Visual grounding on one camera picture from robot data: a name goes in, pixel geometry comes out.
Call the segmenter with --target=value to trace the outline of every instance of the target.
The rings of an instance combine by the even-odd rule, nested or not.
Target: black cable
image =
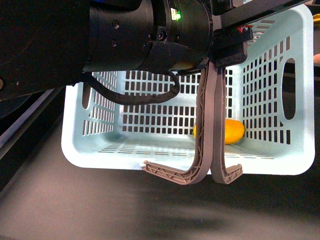
[[[89,73],[82,73],[80,82],[87,83],[91,88],[96,90],[104,98],[120,105],[146,105],[146,104],[161,104],[174,98],[180,92],[180,83],[178,77],[172,72],[167,71],[164,75],[170,76],[174,82],[174,85],[170,90],[163,94],[152,94],[147,96],[134,96],[134,95],[123,95],[107,89],[102,85],[96,78]]]

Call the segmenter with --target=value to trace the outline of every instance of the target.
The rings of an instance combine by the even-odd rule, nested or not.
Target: light blue plastic basket
[[[240,120],[245,136],[225,146],[226,166],[243,173],[296,175],[315,155],[313,20],[304,5],[253,23],[248,58],[226,70],[226,117]],[[287,60],[295,60],[296,110],[287,120],[282,79]],[[122,94],[167,92],[170,78],[148,72],[95,72],[101,83]],[[195,156],[192,135],[200,75],[179,77],[181,93],[154,105],[121,106],[90,92],[83,107],[83,84],[68,86],[62,150],[85,168],[141,170],[143,162],[186,170]]]

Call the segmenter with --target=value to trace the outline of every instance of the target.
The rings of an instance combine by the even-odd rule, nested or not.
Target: basket handle hole
[[[282,77],[282,104],[287,120],[296,114],[296,62],[293,58],[286,61]]]

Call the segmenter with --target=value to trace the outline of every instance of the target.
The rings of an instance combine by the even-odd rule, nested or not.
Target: green led light
[[[179,21],[179,19],[181,19],[181,14],[179,11],[176,13],[175,17],[176,17],[177,21]]]

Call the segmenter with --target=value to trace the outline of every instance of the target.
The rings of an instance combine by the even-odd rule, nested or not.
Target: orange object
[[[320,54],[316,54],[313,56],[313,62],[315,64],[320,64]]]
[[[242,124],[242,122],[233,119],[225,120],[224,144],[235,144],[243,137],[244,133],[245,126]],[[197,136],[197,125],[194,125],[193,136],[194,138]]]
[[[313,16],[313,24],[315,28],[320,27],[320,13]]]

